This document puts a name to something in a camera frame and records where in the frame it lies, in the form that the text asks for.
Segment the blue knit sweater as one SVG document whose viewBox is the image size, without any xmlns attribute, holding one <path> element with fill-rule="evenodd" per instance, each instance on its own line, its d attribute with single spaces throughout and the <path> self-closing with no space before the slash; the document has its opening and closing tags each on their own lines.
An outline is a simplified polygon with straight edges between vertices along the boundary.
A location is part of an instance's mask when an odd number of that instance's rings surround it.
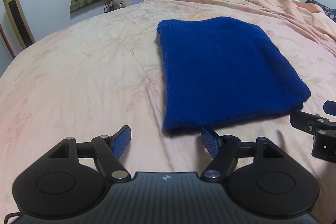
<svg viewBox="0 0 336 224">
<path fill-rule="evenodd" d="M 276 118 L 311 92 L 267 34 L 230 17 L 163 20 L 157 26 L 168 131 Z"/>
</svg>

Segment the pink floral bed sheet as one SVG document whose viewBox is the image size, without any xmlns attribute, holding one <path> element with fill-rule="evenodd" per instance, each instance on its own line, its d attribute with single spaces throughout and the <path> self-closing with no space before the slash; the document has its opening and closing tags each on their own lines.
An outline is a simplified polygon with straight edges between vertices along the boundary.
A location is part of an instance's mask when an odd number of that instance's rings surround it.
<svg viewBox="0 0 336 224">
<path fill-rule="evenodd" d="M 261 27 L 307 84 L 304 111 L 335 100 L 335 23 L 291 0 L 144 0 L 55 32 L 21 52 L 1 77 L 1 216 L 16 211 L 16 177 L 67 136 L 90 141 L 131 127 L 130 172 L 201 172 L 198 132 L 162 128 L 165 80 L 157 25 L 230 16 Z"/>
</svg>

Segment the dark patterned clothes pile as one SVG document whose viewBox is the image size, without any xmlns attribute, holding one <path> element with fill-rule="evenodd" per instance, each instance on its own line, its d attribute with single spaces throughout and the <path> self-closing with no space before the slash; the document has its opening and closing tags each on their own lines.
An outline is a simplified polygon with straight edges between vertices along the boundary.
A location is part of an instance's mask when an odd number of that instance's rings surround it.
<svg viewBox="0 0 336 224">
<path fill-rule="evenodd" d="M 305 2 L 318 5 L 333 22 L 336 22 L 336 9 L 331 9 L 315 0 L 306 0 Z"/>
</svg>

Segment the gold tower air conditioner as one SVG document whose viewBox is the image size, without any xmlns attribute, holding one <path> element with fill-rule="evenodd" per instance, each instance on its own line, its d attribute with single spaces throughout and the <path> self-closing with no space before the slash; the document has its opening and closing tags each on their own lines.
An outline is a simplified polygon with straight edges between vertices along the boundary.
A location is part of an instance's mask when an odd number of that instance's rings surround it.
<svg viewBox="0 0 336 224">
<path fill-rule="evenodd" d="M 7 16 L 23 49 L 35 43 L 19 0 L 3 0 Z"/>
</svg>

